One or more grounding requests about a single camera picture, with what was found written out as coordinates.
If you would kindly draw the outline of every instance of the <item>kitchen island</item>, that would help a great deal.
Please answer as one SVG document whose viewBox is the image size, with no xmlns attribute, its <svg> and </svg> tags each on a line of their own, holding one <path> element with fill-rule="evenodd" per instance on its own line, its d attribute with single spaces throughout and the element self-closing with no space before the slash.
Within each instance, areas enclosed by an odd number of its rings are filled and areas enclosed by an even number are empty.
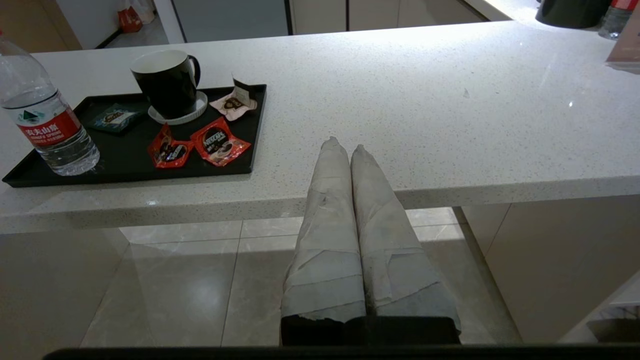
<svg viewBox="0 0 640 360">
<path fill-rule="evenodd" d="M 511 16 L 513 3 L 500 8 L 502 3 L 484 2 Z M 604 65 L 613 45 L 593 31 L 518 20 L 35 54 L 75 106 L 86 96 L 139 92 L 129 65 L 142 54 L 186 51 L 200 60 L 201 88 L 230 86 L 231 73 L 245 83 L 268 85 L 260 140 L 248 175 L 45 188 L 2 183 L 0 233 L 300 216 L 317 150 L 334 135 L 348 151 L 366 146 L 406 209 L 464 206 L 523 338 L 555 341 L 640 269 L 632 264 L 640 241 L 628 241 L 638 234 L 632 220 L 640 213 L 640 83 Z M 0 117 L 5 174 L 31 146 L 6 114 Z M 574 270 L 595 265 L 580 260 L 593 249 L 620 266 L 615 274 L 599 273 L 611 285 L 593 296 L 585 288 L 563 293 L 588 301 L 548 332 L 540 322 L 570 305 L 550 302 L 559 294 L 553 291 L 510 295 L 523 291 L 514 284 L 518 279 L 548 279 L 537 278 L 531 263 L 518 269 L 529 269 L 529 275 L 503 279 L 515 271 L 510 259 L 518 259 L 519 250 L 509 248 L 514 242 L 503 240 L 499 229 L 510 204 L 543 202 L 541 211 L 549 214 L 546 206 L 557 208 L 555 201 L 578 201 L 564 214 L 575 205 L 631 217 L 619 218 L 628 222 L 626 237 L 619 238 L 623 244 L 610 242 L 624 245 L 619 250 L 589 242 L 570 247 L 575 259 L 567 262 L 553 256 L 564 249 L 554 250 L 547 241 L 530 252 L 533 263 L 554 269 L 545 276 L 569 274 L 554 283 L 558 287 L 565 280 L 592 280 L 594 272 Z M 481 229 L 490 221 L 476 218 L 478 213 L 491 215 L 497 225 Z M 598 225 L 596 213 L 571 221 Z M 571 244 L 579 236 L 572 234 Z M 543 265 L 543 259 L 552 264 Z M 519 296 L 528 302 L 522 305 Z"/>
</svg>

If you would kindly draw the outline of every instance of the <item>cabinet panel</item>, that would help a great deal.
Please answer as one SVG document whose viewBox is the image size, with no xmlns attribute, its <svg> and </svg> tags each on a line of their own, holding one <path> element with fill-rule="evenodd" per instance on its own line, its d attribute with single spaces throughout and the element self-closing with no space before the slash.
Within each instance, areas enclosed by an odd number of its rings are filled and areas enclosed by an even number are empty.
<svg viewBox="0 0 640 360">
<path fill-rule="evenodd" d="M 349 30 L 395 29 L 400 0 L 350 0 Z"/>
<path fill-rule="evenodd" d="M 401 0 L 398 16 L 399 28 L 414 26 L 468 24 L 482 22 L 457 0 Z"/>
<path fill-rule="evenodd" d="M 338 33 L 347 30 L 345 0 L 289 0 L 293 33 Z"/>
</svg>

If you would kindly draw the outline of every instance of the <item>beige floor tile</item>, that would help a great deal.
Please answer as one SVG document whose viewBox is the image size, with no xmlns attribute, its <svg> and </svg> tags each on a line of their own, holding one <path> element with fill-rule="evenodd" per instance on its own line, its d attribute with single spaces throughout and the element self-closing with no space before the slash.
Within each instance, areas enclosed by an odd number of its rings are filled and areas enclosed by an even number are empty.
<svg viewBox="0 0 640 360">
<path fill-rule="evenodd" d="M 131 245 L 82 346 L 220 345 L 237 246 Z"/>
<path fill-rule="evenodd" d="M 414 228 L 456 300 L 462 343 L 519 343 L 520 335 L 467 225 Z"/>
<path fill-rule="evenodd" d="M 121 227 L 132 244 L 238 239 L 242 221 Z"/>
<path fill-rule="evenodd" d="M 222 346 L 277 346 L 280 301 L 297 236 L 240 240 Z"/>
<path fill-rule="evenodd" d="M 452 208 L 431 208 L 407 210 L 406 216 L 411 226 L 457 224 L 458 219 Z"/>
<path fill-rule="evenodd" d="M 241 238 L 262 238 L 265 236 L 297 235 L 302 226 L 302 218 L 274 218 L 245 220 Z"/>
</svg>

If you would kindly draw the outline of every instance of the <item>speckled quartz countertop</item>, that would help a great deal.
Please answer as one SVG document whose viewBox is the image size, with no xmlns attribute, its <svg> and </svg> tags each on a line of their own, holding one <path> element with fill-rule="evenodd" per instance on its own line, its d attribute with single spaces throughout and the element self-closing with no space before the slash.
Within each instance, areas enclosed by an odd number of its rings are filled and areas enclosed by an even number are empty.
<svg viewBox="0 0 640 360">
<path fill-rule="evenodd" d="M 516 21 L 37 54 L 75 106 L 139 92 L 133 59 L 183 49 L 203 88 L 268 84 L 260 142 L 249 175 L 2 183 L 0 233 L 298 216 L 330 135 L 364 144 L 405 208 L 640 193 L 640 78 L 604 65 L 614 43 L 488 3 Z M 0 117 L 5 174 L 30 145 Z"/>
</svg>

